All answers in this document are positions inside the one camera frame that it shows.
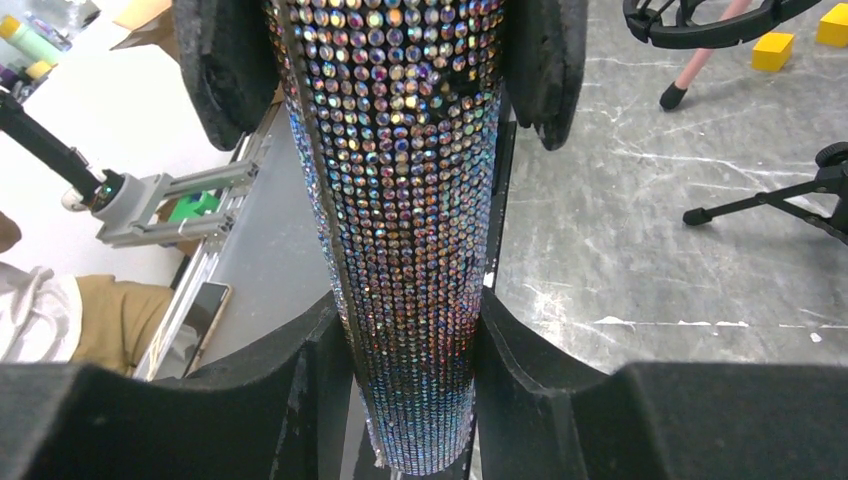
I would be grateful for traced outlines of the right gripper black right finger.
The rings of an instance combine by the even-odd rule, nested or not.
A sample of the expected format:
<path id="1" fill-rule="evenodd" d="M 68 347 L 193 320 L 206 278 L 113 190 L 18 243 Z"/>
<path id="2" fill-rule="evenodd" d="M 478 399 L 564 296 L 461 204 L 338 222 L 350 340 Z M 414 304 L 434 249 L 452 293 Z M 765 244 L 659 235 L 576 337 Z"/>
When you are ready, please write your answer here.
<path id="1" fill-rule="evenodd" d="M 606 374 L 490 289 L 475 339 L 487 479 L 843 479 L 847 371 L 635 362 Z"/>

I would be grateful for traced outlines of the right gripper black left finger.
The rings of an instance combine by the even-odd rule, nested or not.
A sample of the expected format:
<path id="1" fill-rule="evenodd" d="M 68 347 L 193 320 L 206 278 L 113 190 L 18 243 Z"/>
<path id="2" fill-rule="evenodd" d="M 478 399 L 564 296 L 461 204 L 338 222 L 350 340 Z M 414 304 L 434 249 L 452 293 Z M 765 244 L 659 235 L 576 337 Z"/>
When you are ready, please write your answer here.
<path id="1" fill-rule="evenodd" d="M 1 369 L 5 479 L 336 479 L 352 363 L 332 295 L 182 379 Z"/>

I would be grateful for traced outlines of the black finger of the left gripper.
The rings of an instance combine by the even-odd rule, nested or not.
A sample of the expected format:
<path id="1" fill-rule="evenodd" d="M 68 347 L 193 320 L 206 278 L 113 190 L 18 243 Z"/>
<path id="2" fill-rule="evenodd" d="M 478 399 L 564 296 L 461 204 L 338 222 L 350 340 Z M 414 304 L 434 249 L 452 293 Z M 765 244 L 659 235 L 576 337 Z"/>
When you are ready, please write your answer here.
<path id="1" fill-rule="evenodd" d="M 203 130 L 220 151 L 254 132 L 279 83 L 262 1 L 176 0 L 178 63 Z"/>
<path id="2" fill-rule="evenodd" d="M 586 0 L 508 1 L 504 77 L 518 124 L 548 151 L 570 134 L 584 79 Z"/>

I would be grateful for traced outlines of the black shock mount tripod stand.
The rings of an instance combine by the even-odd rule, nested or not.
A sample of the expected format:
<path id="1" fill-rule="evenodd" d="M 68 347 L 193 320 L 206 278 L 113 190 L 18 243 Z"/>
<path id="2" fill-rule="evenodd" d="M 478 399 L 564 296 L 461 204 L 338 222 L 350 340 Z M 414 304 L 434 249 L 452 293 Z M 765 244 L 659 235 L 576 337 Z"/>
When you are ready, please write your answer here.
<path id="1" fill-rule="evenodd" d="M 760 6 L 725 21 L 698 24 L 692 16 L 701 5 L 699 1 L 680 1 L 675 23 L 665 25 L 662 15 L 673 3 L 666 1 L 657 9 L 649 1 L 624 1 L 623 16 L 630 33 L 643 43 L 656 48 L 670 50 L 694 50 L 699 48 L 730 48 L 752 40 L 782 23 L 811 9 L 815 1 L 764 1 Z M 836 142 L 815 157 L 818 172 L 814 179 L 790 187 L 759 192 L 751 197 L 716 206 L 695 208 L 683 214 L 682 221 L 690 227 L 710 223 L 721 217 L 759 206 L 771 206 L 792 217 L 824 231 L 842 243 L 847 242 L 847 144 Z M 825 217 L 789 202 L 791 198 L 817 193 L 835 195 L 838 202 L 832 213 Z"/>

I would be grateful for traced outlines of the glitter silver toy microphone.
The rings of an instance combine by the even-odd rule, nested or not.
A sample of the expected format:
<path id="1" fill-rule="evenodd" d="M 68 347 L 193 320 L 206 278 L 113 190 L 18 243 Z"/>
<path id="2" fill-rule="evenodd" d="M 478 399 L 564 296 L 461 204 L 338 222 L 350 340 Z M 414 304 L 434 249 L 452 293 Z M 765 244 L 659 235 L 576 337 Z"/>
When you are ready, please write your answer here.
<path id="1" fill-rule="evenodd" d="M 504 5 L 264 10 L 376 463 L 439 473 L 472 430 Z"/>

